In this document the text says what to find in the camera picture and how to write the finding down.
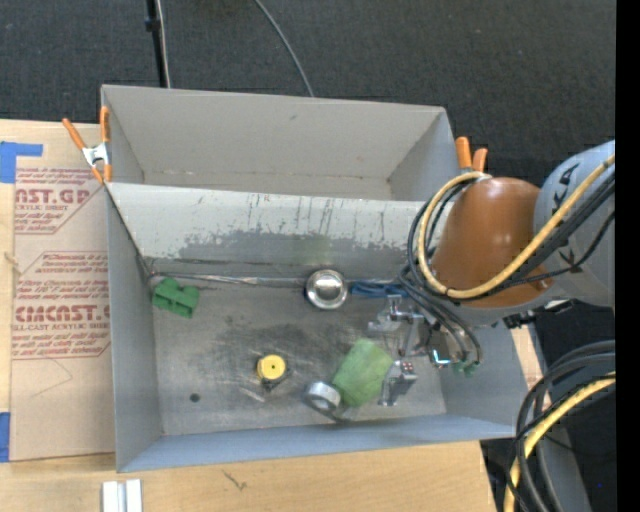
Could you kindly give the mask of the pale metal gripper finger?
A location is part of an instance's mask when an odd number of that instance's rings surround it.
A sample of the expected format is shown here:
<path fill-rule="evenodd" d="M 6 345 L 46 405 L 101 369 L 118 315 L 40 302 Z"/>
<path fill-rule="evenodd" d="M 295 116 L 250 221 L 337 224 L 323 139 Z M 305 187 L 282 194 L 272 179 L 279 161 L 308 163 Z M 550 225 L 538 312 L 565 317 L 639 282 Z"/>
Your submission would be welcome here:
<path fill-rule="evenodd" d="M 412 362 L 408 360 L 394 361 L 383 378 L 378 404 L 394 406 L 398 398 L 405 395 L 417 379 L 418 376 Z"/>
<path fill-rule="evenodd" d="M 367 330 L 374 334 L 390 334 L 396 332 L 402 324 L 419 325 L 423 322 L 423 315 L 412 307 L 403 310 L 404 297 L 391 294 L 386 297 L 385 306 L 368 323 Z"/>

